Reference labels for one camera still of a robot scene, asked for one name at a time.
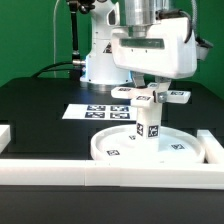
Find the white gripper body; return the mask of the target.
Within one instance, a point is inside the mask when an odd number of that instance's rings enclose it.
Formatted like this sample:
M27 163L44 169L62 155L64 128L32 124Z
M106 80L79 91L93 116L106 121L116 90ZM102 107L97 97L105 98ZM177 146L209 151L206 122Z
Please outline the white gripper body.
M197 68L196 43L186 17L163 19L144 38L128 36L127 27L112 30L111 46L117 67L171 79L191 77Z

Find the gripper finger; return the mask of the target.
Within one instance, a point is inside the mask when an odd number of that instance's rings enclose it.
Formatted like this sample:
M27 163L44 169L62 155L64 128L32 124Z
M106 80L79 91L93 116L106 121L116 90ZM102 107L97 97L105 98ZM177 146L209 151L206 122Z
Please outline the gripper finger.
M144 74L140 72L132 72L132 81L136 88L145 88Z
M168 89L171 84L171 80L165 77L156 77L155 83L156 89L153 91L154 100L156 103L165 103L168 97Z

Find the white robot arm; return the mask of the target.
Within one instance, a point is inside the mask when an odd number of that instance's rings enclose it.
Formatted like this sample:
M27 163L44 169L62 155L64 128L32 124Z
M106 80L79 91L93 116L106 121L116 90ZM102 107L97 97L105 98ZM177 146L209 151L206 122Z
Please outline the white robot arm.
M91 17L83 87L110 90L114 97L132 88L164 100L173 79L195 73L191 17L172 0L97 0Z

